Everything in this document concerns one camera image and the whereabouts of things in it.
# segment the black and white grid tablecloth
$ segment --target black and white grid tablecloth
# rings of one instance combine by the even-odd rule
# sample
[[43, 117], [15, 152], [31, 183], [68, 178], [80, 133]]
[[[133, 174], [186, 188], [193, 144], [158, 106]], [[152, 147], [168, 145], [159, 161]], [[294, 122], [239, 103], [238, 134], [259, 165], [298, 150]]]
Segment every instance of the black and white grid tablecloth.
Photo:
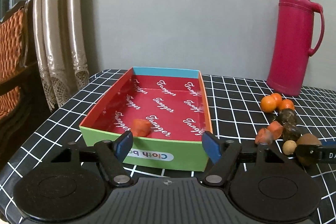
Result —
[[[22, 145], [0, 173], [0, 210], [11, 223], [20, 223], [21, 214], [13, 201], [15, 183], [51, 153], [61, 151], [62, 146], [76, 141], [85, 142], [79, 124], [108, 88], [120, 78], [125, 70], [104, 70], [90, 78], [90, 84], [57, 110]], [[218, 138], [236, 139], [243, 149], [254, 147], [258, 130], [266, 127], [274, 114], [265, 114], [259, 108], [262, 97], [273, 92], [265, 81], [203, 75], [206, 87], [213, 133]], [[302, 134], [312, 133], [320, 140], [336, 140], [336, 92], [303, 87], [298, 97], [289, 97], [298, 114]], [[282, 147], [277, 140], [272, 145]], [[251, 168], [244, 164], [240, 172]], [[95, 166], [83, 164], [94, 170]], [[149, 168], [124, 165], [132, 177], [190, 177], [199, 172]], [[314, 218], [318, 223], [336, 223], [336, 165], [320, 164], [305, 169], [319, 184], [323, 198]]]

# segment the thermos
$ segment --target thermos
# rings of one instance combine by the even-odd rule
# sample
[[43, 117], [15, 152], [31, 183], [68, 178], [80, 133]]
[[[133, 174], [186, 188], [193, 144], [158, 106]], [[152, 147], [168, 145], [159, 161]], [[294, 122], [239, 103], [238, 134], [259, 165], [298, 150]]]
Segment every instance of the thermos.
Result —
[[[312, 49], [314, 12], [321, 15], [321, 33]], [[320, 4], [310, 0], [279, 0], [277, 35], [267, 84], [285, 95], [299, 95], [308, 59], [319, 49], [323, 34]]]

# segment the beige curtain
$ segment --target beige curtain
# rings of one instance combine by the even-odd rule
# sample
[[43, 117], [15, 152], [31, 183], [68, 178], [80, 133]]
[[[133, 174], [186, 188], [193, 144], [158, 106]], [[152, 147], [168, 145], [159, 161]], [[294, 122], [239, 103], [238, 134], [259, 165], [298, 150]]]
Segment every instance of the beige curtain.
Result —
[[40, 76], [50, 110], [88, 84], [80, 0], [34, 0]]

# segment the open cardboard box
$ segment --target open cardboard box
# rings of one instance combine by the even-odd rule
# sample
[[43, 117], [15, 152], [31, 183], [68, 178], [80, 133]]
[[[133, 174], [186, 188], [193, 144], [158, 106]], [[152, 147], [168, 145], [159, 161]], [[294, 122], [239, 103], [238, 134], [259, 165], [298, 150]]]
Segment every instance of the open cardboard box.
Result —
[[80, 124], [88, 146], [115, 140], [134, 119], [152, 123], [147, 137], [134, 137], [125, 163], [204, 171], [202, 133], [212, 132], [208, 101], [198, 70], [133, 67], [102, 96]]

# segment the metal screw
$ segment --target metal screw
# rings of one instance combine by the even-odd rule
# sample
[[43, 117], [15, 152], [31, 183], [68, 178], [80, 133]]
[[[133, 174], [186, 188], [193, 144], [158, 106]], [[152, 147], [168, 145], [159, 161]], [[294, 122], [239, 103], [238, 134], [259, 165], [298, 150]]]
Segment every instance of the metal screw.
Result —
[[118, 175], [118, 176], [115, 176], [113, 180], [118, 184], [122, 184], [122, 183], [129, 182], [130, 178], [129, 176], [126, 176], [126, 175]]
[[205, 180], [207, 182], [210, 182], [210, 183], [219, 183], [219, 182], [222, 181], [222, 178], [220, 176], [218, 176], [218, 175], [210, 175], [210, 176], [207, 176], [205, 178]]

